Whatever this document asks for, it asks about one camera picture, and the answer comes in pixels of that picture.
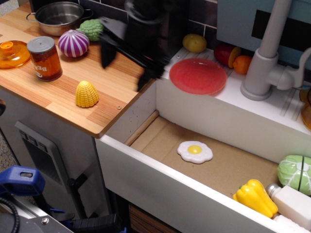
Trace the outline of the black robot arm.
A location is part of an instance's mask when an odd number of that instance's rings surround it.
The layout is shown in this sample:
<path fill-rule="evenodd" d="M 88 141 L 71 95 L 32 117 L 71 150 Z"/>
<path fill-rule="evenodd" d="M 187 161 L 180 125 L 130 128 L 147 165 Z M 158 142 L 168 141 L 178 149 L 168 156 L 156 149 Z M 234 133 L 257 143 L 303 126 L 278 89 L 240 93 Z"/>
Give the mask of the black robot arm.
<path fill-rule="evenodd" d="M 165 66 L 181 49 L 188 31 L 188 0 L 127 0 L 128 21 L 101 17 L 102 66 L 119 52 L 144 69 L 137 91 L 162 76 Z"/>

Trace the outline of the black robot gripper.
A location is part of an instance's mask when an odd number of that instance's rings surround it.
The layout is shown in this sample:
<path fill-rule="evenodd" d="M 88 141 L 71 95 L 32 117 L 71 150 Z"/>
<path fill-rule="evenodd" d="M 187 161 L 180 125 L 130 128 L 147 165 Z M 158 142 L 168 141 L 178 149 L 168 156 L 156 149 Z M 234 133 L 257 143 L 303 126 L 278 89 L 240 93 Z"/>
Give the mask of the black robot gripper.
<path fill-rule="evenodd" d="M 129 17 L 128 22 L 100 17 L 104 26 L 100 34 L 102 67 L 115 59 L 117 52 L 144 68 L 138 81 L 139 92 L 150 79 L 160 78 L 169 57 L 159 45 L 161 18 L 142 20 Z"/>

